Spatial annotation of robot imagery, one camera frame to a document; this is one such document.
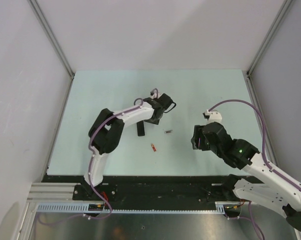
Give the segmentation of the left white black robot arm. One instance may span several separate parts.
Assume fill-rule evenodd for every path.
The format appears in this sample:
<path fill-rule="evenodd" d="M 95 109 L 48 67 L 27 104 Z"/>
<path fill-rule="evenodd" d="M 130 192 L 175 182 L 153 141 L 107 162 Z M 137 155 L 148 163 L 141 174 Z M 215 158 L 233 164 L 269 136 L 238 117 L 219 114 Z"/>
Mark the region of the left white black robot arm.
<path fill-rule="evenodd" d="M 170 96 L 163 93 L 152 93 L 147 98 L 137 98 L 133 106 L 119 111 L 104 108 L 88 132 L 90 138 L 88 149 L 92 156 L 88 171 L 84 175 L 87 182 L 83 193 L 90 200 L 101 194 L 99 184 L 103 181 L 107 158 L 119 145 L 123 130 L 131 125 L 146 122 L 158 125 L 164 114 L 173 110 L 177 104 Z"/>

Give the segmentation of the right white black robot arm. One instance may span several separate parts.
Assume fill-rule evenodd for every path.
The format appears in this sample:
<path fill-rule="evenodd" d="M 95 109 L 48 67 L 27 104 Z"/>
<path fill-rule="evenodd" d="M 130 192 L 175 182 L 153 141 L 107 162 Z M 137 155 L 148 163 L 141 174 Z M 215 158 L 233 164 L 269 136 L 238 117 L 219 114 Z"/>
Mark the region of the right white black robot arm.
<path fill-rule="evenodd" d="M 195 150 L 211 151 L 232 168 L 243 170 L 262 181 L 255 186 L 242 177 L 229 175 L 221 188 L 227 201 L 236 197 L 254 202 L 284 217 L 289 225 L 301 232 L 301 183 L 273 163 L 244 139 L 233 139 L 218 122 L 195 125 L 191 138 Z"/>

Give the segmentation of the black remote control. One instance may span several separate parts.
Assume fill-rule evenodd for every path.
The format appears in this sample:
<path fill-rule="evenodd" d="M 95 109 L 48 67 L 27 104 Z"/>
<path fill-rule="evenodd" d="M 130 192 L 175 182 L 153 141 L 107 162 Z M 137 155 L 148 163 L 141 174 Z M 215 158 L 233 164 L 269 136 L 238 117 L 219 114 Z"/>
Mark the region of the black remote control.
<path fill-rule="evenodd" d="M 144 121 L 137 122 L 136 128 L 137 128 L 137 136 L 138 137 L 144 137 L 146 135 Z"/>

